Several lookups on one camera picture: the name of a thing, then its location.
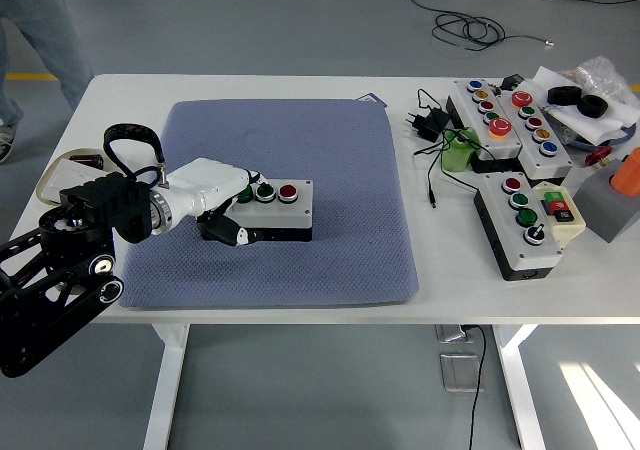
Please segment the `white paper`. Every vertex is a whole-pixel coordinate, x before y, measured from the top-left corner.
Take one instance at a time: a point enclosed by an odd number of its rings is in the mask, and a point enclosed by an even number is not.
[[[568,78],[540,67],[533,80],[522,82],[518,89],[531,93],[537,102],[546,102],[549,89],[567,85],[577,86]],[[640,110],[608,98],[604,100],[608,108],[600,118],[585,117],[574,105],[567,107],[547,105],[542,108],[588,142],[600,145],[606,140],[626,136],[621,128],[628,128],[640,119]]]

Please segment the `table leg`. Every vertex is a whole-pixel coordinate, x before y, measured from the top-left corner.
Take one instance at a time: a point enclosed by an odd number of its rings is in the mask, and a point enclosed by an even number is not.
[[[153,397],[145,450],[165,450],[169,444],[173,410],[180,385],[182,362],[187,348],[189,325],[154,324],[158,336],[164,342],[164,354]]]
[[[523,450],[545,449],[519,348],[536,327],[537,325],[494,325],[493,327],[511,400],[511,409],[520,437],[520,446]]]

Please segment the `white table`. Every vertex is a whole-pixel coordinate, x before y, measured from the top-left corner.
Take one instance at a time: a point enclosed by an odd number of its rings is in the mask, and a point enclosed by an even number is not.
[[[452,82],[452,78],[187,75],[102,75],[94,79],[52,161],[75,148],[101,148],[104,130],[115,123],[138,123],[160,134],[171,107],[179,101],[355,99],[374,93],[388,105],[418,271],[419,292],[401,305],[199,310],[140,310],[113,305],[96,322],[150,323],[166,345],[145,448],[166,447],[189,325],[231,323],[494,325],[523,448],[544,448],[518,345],[538,324],[640,323],[640,225],[611,244],[587,230],[567,246],[562,260],[547,278],[503,281],[472,203],[473,193],[435,171],[432,180],[438,208],[432,209],[426,188],[431,158],[413,157],[415,150],[429,143],[419,139],[405,121],[408,113],[421,112],[417,90],[424,88],[444,106]],[[628,151],[639,141],[636,136],[617,152]],[[147,152],[148,160],[140,161],[135,145],[118,149],[118,153],[140,167],[152,163],[152,152]],[[564,185],[575,192],[591,171],[572,169]],[[468,172],[463,178],[473,183],[477,176]],[[35,228],[38,217],[48,208],[32,196],[14,236]],[[127,244],[117,239],[116,275],[121,274],[126,251]]]

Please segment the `gray box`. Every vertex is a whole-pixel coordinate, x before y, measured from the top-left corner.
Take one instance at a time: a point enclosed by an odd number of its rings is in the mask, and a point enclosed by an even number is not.
[[[587,178],[573,197],[587,227],[608,243],[640,218],[640,196],[622,195],[609,183],[621,166],[620,160],[612,161]]]

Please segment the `gray floor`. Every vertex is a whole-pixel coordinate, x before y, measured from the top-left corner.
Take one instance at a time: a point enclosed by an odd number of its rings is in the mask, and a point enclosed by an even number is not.
[[[638,3],[419,0],[496,18],[509,40],[466,52],[409,0],[68,0],[96,73],[532,76],[607,56],[640,84]],[[11,71],[46,70],[9,28]],[[56,82],[7,82],[26,111],[0,172],[7,240],[70,111]],[[588,363],[640,415],[635,327],[545,327],[523,347],[549,449],[596,449],[560,362]],[[443,391],[432,327],[196,327],[171,448],[465,448],[469,395]],[[478,352],[477,342],[471,346]],[[0,380],[3,448],[140,448],[161,357],[144,326],[94,325]],[[474,448],[517,448],[497,356]]]

